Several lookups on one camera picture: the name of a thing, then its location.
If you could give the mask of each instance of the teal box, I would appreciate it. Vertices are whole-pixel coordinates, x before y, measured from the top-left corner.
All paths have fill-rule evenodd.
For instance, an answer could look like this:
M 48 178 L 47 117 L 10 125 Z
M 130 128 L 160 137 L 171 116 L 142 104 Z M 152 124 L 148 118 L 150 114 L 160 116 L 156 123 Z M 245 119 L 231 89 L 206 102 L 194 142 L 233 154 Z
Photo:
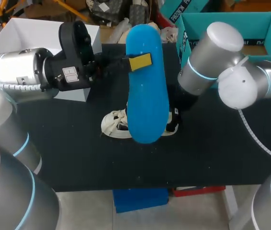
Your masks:
M 167 0 L 161 7 L 161 13 L 172 23 L 176 23 L 182 13 L 197 13 L 207 4 L 208 0 Z
M 245 45 L 265 46 L 267 55 L 249 55 L 251 61 L 271 61 L 271 12 L 183 13 L 178 21 L 176 48 L 181 67 L 213 22 L 225 22 L 237 28 Z

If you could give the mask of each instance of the white box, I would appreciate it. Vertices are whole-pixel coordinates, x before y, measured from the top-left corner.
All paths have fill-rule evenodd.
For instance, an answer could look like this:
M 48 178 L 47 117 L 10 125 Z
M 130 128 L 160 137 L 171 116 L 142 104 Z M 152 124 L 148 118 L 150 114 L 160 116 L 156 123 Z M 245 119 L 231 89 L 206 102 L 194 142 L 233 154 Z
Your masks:
M 57 54 L 62 50 L 59 42 L 61 22 L 12 18 L 0 32 L 0 54 L 25 49 L 46 48 Z M 94 53 L 102 51 L 99 26 L 86 25 L 91 36 Z M 85 102 L 90 89 L 59 92 L 57 99 Z

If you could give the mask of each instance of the yellow tag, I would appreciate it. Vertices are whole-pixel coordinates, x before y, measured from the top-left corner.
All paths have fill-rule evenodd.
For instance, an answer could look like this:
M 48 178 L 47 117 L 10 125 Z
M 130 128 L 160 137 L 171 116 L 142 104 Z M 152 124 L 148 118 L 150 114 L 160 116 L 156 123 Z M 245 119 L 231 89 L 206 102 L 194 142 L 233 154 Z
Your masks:
M 150 54 L 144 54 L 138 57 L 129 58 L 131 71 L 152 65 Z

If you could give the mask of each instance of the red object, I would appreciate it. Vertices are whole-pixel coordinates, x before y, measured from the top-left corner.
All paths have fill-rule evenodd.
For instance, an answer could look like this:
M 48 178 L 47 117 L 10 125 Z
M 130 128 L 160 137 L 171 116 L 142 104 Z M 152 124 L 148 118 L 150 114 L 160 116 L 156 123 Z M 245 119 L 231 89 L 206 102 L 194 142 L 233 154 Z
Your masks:
M 180 197 L 180 196 L 200 195 L 200 194 L 206 194 L 206 193 L 215 193 L 215 192 L 223 191 L 225 189 L 226 189 L 226 186 L 211 186 L 211 187 L 205 187 L 201 189 L 185 189 L 185 190 L 176 190 L 173 188 L 172 191 L 175 197 Z
M 175 27 L 175 25 L 166 19 L 160 12 L 157 13 L 157 25 L 161 26 L 162 28 Z

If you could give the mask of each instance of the black tabletop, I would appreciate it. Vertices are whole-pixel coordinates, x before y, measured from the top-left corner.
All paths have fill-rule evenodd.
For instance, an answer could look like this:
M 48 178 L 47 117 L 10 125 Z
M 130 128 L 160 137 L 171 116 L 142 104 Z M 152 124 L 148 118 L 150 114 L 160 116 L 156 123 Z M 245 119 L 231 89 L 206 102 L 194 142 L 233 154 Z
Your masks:
M 117 55 L 124 45 L 104 45 Z M 175 44 L 163 46 L 167 81 L 180 70 Z M 208 90 L 182 115 L 170 137 L 141 145 L 101 135 L 102 118 L 123 109 L 128 75 L 113 69 L 87 102 L 47 100 L 24 103 L 19 115 L 42 155 L 39 177 L 55 191 L 114 188 L 261 184 L 271 173 L 271 156 L 250 136 L 238 111 Z M 258 139 L 271 150 L 271 100 L 243 113 Z

